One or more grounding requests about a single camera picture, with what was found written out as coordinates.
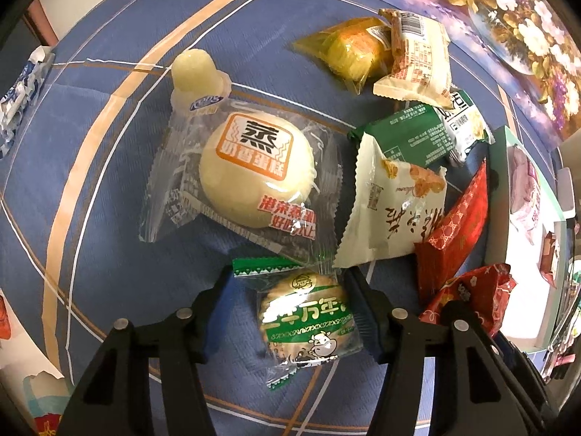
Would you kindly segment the red brown snack packet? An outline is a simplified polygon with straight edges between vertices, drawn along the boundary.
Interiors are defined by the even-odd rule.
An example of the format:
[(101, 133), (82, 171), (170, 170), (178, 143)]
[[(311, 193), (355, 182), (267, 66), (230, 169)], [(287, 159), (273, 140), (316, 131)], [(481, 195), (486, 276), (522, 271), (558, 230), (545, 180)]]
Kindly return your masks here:
[(552, 288), (556, 288), (556, 281), (554, 280), (552, 272), (552, 262), (555, 252), (556, 235), (552, 231), (549, 231), (543, 240), (539, 271), (545, 282), (548, 283)]

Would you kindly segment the green round biscuit packet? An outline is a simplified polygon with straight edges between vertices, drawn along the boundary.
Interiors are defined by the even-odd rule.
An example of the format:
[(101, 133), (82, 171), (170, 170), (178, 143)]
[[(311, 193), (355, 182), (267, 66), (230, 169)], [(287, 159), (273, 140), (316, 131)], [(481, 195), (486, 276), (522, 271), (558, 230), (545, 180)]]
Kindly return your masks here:
[(362, 350), (348, 295), (335, 274), (321, 275), (289, 259), (240, 258), (234, 276), (257, 292), (257, 324), (271, 364), (269, 389), (305, 368)]

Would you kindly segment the purple pink snack packet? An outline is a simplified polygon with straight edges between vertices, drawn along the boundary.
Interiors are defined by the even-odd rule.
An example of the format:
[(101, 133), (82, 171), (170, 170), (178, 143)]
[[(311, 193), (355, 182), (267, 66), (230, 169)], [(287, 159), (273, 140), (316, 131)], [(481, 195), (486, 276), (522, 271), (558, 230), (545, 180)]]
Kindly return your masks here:
[(510, 222), (533, 244), (541, 211), (538, 171), (520, 147), (509, 147), (507, 155), (510, 169)]

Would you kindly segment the red flower snack packet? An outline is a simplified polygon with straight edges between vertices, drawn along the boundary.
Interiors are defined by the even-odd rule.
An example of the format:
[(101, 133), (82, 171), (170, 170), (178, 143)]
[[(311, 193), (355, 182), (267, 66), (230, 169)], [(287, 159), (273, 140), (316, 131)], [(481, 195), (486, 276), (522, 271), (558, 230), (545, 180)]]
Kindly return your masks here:
[(444, 306), (452, 301), (467, 303), (475, 312), (480, 326), (492, 338), (500, 330), (511, 291), (517, 282), (511, 266), (505, 263), (480, 267), (448, 279), (440, 287), (426, 310), (419, 315), (424, 323), (438, 325)]

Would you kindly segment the blue striped tablecloth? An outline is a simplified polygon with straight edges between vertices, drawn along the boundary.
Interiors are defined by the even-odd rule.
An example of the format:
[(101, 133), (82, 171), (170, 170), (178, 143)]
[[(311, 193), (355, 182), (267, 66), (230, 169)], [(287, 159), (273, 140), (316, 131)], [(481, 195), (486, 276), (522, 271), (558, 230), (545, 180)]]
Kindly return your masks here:
[(148, 180), (169, 127), (168, 64), (199, 44), (231, 76), (242, 105), (275, 108), (317, 128), (329, 166), (327, 239), (353, 205), (354, 126), (388, 101), (354, 97), (292, 50), (319, 27), (370, 14), (380, 0), (105, 0), (57, 45), (39, 103), (1, 169), (1, 283), (36, 344), (77, 392), (56, 435), (531, 435), (507, 385), (485, 394), (491, 355), (446, 330), (431, 365), (436, 396), (402, 377), (381, 397), (386, 367), (367, 352), (264, 382), (265, 347), (253, 290), (231, 276), (235, 257), (263, 249), (193, 211), (179, 153), (162, 176), (164, 226), (140, 235)]

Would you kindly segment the red patterned snack packet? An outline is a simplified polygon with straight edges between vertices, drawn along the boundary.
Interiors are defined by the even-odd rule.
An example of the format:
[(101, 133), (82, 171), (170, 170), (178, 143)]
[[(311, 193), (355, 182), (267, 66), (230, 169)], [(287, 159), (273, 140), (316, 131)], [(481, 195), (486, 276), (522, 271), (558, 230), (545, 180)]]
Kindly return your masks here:
[(429, 303), (459, 271), (480, 239), (487, 212), (487, 161), (483, 161), (454, 207), (426, 241), (415, 245), (420, 303)]

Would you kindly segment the white teal storage box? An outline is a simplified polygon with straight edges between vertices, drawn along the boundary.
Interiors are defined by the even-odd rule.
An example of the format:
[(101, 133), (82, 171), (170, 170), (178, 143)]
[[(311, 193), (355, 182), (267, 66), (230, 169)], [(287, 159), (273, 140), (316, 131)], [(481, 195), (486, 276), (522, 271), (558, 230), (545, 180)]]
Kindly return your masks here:
[[(549, 346), (556, 326), (567, 272), (567, 258), (563, 250), (566, 246), (565, 218), (556, 195), (525, 146), (507, 127), (500, 127), (493, 134), (495, 143), (489, 147), (488, 166), (491, 175), (497, 177), (498, 185), (492, 189), (489, 200), (484, 262), (506, 263), (511, 266), (511, 275), (517, 286), (511, 291), (501, 333), (520, 350), (534, 352)], [(518, 146), (528, 154), (538, 171), (541, 211), (533, 244), (510, 222), (510, 169), (507, 150), (511, 146)], [(543, 240), (549, 231), (556, 235), (556, 252), (552, 262), (556, 288), (550, 287), (539, 271)]]

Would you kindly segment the white orange snack packet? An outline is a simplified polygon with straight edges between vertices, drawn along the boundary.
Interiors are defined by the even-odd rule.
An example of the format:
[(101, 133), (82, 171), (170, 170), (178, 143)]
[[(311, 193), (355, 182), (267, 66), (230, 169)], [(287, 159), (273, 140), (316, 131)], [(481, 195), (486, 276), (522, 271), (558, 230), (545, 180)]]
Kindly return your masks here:
[(347, 269), (415, 252), (443, 218), (447, 169), (389, 160), (375, 137), (362, 136), (355, 198), (333, 266)]

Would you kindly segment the white device on table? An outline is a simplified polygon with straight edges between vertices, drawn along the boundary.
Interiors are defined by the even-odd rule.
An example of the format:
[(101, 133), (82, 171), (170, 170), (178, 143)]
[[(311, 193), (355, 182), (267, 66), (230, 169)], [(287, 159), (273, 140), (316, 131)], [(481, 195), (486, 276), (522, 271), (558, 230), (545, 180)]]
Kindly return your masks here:
[(574, 185), (571, 171), (568, 167), (560, 168), (556, 172), (556, 192), (563, 218), (574, 218), (576, 215)]

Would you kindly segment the clear steamed cake packet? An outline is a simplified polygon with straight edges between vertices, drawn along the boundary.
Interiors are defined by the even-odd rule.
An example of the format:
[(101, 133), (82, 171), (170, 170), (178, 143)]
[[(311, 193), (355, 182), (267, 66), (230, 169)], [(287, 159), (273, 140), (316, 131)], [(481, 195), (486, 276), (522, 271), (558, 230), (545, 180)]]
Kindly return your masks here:
[(337, 136), (283, 109), (226, 98), (172, 110), (150, 171), (140, 238), (155, 242), (199, 215), (306, 267), (337, 249), (343, 167)]

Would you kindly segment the white green small packet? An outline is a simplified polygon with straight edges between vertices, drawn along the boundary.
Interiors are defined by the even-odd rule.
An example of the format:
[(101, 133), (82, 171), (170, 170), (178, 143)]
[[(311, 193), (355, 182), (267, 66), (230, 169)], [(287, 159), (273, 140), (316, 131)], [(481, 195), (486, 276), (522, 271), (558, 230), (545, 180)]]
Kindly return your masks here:
[(477, 143), (495, 143), (491, 128), (484, 120), (476, 104), (464, 90), (451, 93), (452, 108), (440, 109), (439, 117), (453, 143), (449, 154), (456, 165), (466, 162), (470, 151)]

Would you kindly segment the dark green snack packet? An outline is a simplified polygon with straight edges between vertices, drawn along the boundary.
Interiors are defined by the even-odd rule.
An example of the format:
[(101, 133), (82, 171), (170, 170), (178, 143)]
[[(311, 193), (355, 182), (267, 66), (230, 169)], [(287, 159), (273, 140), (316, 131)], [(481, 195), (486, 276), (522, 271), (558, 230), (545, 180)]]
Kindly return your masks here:
[(454, 149), (438, 110), (428, 104), (416, 104), (355, 128), (348, 133), (348, 139), (358, 145), (364, 134), (375, 137), (389, 160), (420, 167), (439, 161)]

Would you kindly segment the blue white snack packet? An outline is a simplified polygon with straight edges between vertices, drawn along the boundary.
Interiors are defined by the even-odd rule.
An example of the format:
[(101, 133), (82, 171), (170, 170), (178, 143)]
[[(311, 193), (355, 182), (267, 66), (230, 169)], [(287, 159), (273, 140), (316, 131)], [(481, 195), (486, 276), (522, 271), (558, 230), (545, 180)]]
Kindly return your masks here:
[(53, 61), (52, 47), (36, 47), (13, 86), (1, 98), (1, 158), (12, 149), (24, 112), (39, 94)]

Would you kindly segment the beige barcode snack packet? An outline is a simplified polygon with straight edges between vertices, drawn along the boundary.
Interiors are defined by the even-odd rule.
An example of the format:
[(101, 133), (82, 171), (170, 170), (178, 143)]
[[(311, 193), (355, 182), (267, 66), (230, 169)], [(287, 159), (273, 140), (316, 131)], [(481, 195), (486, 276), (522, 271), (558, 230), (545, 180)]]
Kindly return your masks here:
[(452, 106), (452, 75), (445, 26), (433, 19), (395, 9), (379, 15), (391, 26), (391, 72), (373, 85), (378, 97)]

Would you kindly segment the yellow jelly cup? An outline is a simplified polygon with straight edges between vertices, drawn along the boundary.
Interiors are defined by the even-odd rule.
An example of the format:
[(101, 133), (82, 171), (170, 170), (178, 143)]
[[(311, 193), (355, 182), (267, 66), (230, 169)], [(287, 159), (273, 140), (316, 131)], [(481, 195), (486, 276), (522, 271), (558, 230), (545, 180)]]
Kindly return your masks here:
[(181, 115), (214, 109), (231, 95), (231, 78), (203, 49), (181, 52), (171, 65), (171, 79), (171, 107)]

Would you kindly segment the yellow orange snack packet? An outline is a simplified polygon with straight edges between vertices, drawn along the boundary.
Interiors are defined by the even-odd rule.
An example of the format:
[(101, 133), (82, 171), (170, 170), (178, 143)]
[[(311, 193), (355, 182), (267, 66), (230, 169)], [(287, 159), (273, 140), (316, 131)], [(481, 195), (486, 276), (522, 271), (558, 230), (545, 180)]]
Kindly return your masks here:
[(391, 71), (391, 28), (377, 17), (361, 17), (302, 37), (292, 47), (323, 62), (346, 87), (360, 94), (368, 80)]

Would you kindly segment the floral canvas painting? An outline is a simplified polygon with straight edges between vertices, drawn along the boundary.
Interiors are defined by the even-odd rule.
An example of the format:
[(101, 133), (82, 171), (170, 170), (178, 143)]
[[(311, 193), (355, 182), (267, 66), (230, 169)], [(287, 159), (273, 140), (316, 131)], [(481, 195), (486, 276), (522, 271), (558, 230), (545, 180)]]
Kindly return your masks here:
[(580, 128), (580, 48), (547, 0), (381, 0), (440, 21), (549, 138)]

